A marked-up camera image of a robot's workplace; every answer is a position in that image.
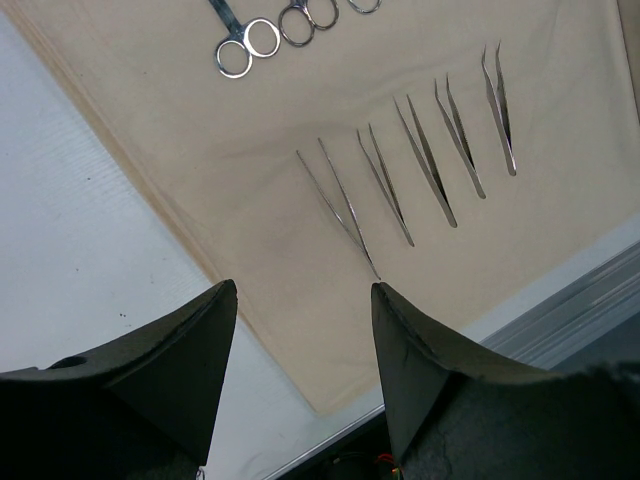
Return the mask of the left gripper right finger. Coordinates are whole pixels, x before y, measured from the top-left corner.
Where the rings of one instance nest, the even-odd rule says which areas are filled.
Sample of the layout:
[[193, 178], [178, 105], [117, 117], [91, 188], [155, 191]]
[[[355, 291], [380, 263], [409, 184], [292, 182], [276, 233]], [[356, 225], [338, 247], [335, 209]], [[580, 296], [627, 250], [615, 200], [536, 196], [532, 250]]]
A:
[[385, 283], [372, 328], [391, 450], [407, 479], [635, 479], [639, 366], [563, 374], [500, 355]]

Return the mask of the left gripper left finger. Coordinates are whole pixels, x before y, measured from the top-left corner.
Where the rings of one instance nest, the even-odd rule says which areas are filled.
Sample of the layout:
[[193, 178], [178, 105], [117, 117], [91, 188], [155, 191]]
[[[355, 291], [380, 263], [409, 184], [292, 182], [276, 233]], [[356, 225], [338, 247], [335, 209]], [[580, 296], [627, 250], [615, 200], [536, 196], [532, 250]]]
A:
[[48, 368], [1, 376], [5, 479], [193, 479], [207, 462], [236, 326], [222, 281]]

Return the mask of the straight silver tweezers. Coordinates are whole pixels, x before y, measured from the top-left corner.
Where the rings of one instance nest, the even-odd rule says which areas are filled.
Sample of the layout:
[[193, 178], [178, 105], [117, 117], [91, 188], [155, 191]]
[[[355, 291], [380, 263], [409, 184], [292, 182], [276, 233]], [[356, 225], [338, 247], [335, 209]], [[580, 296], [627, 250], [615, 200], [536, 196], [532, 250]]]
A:
[[444, 216], [447, 219], [447, 222], [452, 228], [457, 228], [458, 222], [450, 206], [450, 202], [448, 200], [446, 190], [439, 173], [439, 169], [435, 162], [434, 154], [426, 137], [425, 131], [421, 125], [414, 103], [409, 94], [406, 94], [406, 100], [411, 113], [411, 117], [413, 119], [413, 123], [415, 125], [417, 136], [413, 135], [413, 131], [409, 127], [408, 121], [405, 119], [398, 101], [396, 100], [396, 98], [393, 98], [394, 105], [403, 125], [405, 134], [414, 152], [416, 161], [418, 162], [418, 165], [420, 166], [427, 183], [431, 187], [433, 194], [438, 204], [440, 205]]
[[373, 126], [371, 124], [368, 124], [368, 131], [369, 131], [369, 137], [371, 140], [371, 143], [373, 145], [373, 148], [375, 150], [375, 154], [376, 154], [376, 158], [377, 158], [377, 162], [378, 162], [378, 166], [376, 166], [374, 164], [374, 161], [372, 160], [372, 156], [369, 154], [369, 152], [367, 151], [365, 145], [364, 145], [364, 141], [362, 139], [362, 134], [360, 132], [359, 129], [356, 130], [356, 136], [357, 136], [357, 140], [358, 143], [361, 147], [361, 150], [369, 164], [369, 167], [374, 175], [374, 178], [376, 179], [376, 182], [379, 185], [379, 188], [387, 202], [387, 204], [389, 205], [390, 209], [392, 210], [404, 236], [405, 239], [407, 241], [407, 243], [409, 244], [410, 247], [414, 247], [415, 246], [415, 242], [413, 240], [413, 237], [408, 229], [406, 220], [404, 218], [400, 203], [399, 203], [399, 199], [398, 196], [396, 194], [395, 191], [395, 187], [393, 185], [390, 173], [388, 171], [387, 165], [386, 165], [386, 161], [384, 159], [384, 156], [382, 154], [382, 151], [379, 147], [379, 144], [377, 142], [375, 133], [374, 133], [374, 129]]

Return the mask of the curved tip silver tweezers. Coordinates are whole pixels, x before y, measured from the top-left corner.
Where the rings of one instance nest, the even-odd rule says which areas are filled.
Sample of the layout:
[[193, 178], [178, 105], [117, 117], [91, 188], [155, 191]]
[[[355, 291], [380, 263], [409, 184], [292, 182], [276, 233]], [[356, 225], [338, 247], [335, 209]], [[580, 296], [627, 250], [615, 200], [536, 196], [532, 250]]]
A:
[[477, 168], [473, 160], [471, 148], [466, 136], [466, 131], [462, 122], [462, 118], [451, 91], [449, 75], [446, 75], [446, 78], [445, 78], [445, 90], [446, 90], [446, 97], [448, 100], [449, 108], [446, 108], [444, 106], [444, 102], [440, 98], [438, 81], [434, 80], [434, 96], [439, 106], [445, 126], [469, 174], [469, 177], [474, 186], [477, 196], [480, 199], [486, 199], [487, 198], [486, 192], [479, 178]]

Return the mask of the surgical forceps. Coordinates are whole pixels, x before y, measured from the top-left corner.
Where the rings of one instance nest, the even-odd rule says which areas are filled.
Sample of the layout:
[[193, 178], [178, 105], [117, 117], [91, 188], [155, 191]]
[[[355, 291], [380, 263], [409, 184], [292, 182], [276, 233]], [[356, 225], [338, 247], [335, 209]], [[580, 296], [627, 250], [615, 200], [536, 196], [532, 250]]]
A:
[[323, 200], [324, 204], [329, 209], [332, 216], [339, 223], [340, 227], [346, 233], [350, 241], [355, 245], [355, 248], [364, 257], [364, 260], [367, 263], [369, 269], [371, 270], [374, 278], [376, 280], [381, 280], [382, 277], [378, 269], [376, 268], [375, 262], [370, 253], [370, 249], [368, 247], [367, 241], [365, 239], [364, 232], [360, 225], [358, 213], [351, 200], [351, 196], [346, 188], [346, 185], [340, 176], [339, 169], [337, 168], [334, 160], [329, 154], [329, 151], [325, 145], [325, 142], [321, 138], [317, 138], [317, 143], [323, 155], [324, 162], [326, 163], [329, 169], [329, 172], [331, 173], [331, 176], [333, 178], [333, 181], [335, 182], [336, 187], [339, 190], [341, 201], [344, 204], [345, 214], [342, 214], [339, 211], [339, 209], [336, 207], [335, 203], [329, 198], [329, 194], [327, 193], [326, 189], [322, 186], [321, 181], [314, 174], [313, 170], [309, 165], [309, 162], [307, 161], [307, 159], [299, 149], [295, 150], [295, 156], [297, 157], [298, 161], [302, 165], [303, 170], [308, 174], [317, 193], [320, 195], [320, 198]]

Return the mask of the beige cloth wrap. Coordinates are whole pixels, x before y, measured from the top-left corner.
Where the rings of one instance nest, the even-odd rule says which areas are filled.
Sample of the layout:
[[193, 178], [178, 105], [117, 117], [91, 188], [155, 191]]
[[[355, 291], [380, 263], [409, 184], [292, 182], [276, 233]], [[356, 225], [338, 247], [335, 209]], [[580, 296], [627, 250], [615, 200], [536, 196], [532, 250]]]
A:
[[[376, 280], [295, 156], [342, 214], [321, 138], [382, 280], [462, 329], [639, 212], [639, 120], [613, 1], [386, 1], [344, 9], [306, 48], [243, 79], [213, 64], [225, 31], [205, 1], [5, 1], [99, 139], [319, 412], [377, 380]], [[500, 61], [517, 175], [486, 96]], [[434, 96], [458, 106], [480, 199]], [[413, 135], [409, 94], [458, 222], [447, 222]], [[410, 247], [358, 143], [371, 124]]]

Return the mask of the surgical scissors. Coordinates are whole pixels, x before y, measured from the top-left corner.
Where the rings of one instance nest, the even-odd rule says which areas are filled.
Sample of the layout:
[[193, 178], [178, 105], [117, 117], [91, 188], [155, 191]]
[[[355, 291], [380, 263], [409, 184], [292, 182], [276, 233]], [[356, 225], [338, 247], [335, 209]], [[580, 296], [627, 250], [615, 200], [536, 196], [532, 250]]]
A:
[[[208, 3], [214, 9], [228, 32], [228, 35], [217, 44], [213, 55], [214, 63], [224, 77], [228, 79], [240, 79], [249, 73], [255, 58], [267, 59], [278, 53], [281, 47], [282, 37], [279, 28], [274, 22], [265, 17], [258, 16], [241, 23], [225, 0], [208, 0]], [[251, 41], [251, 30], [257, 25], [267, 26], [273, 34], [274, 46], [268, 52], [258, 50]], [[246, 64], [243, 70], [235, 72], [224, 66], [222, 51], [229, 46], [238, 47], [244, 53]]]

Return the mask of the silver ring-handled hemostat clamp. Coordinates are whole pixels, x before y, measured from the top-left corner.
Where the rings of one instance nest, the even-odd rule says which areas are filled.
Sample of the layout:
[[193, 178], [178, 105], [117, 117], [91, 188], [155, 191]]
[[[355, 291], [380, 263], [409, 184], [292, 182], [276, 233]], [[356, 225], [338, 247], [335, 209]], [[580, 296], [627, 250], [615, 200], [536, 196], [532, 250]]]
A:
[[375, 13], [382, 4], [382, 0], [348, 0], [349, 6], [361, 15]]

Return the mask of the metal instrument tray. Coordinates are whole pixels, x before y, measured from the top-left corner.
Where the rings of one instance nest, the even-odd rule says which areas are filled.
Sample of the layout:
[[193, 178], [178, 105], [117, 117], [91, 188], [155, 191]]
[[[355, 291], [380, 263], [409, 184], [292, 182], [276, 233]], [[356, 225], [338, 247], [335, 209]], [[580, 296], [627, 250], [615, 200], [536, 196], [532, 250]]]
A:
[[618, 0], [617, 4], [636, 110], [640, 114], [640, 1]]

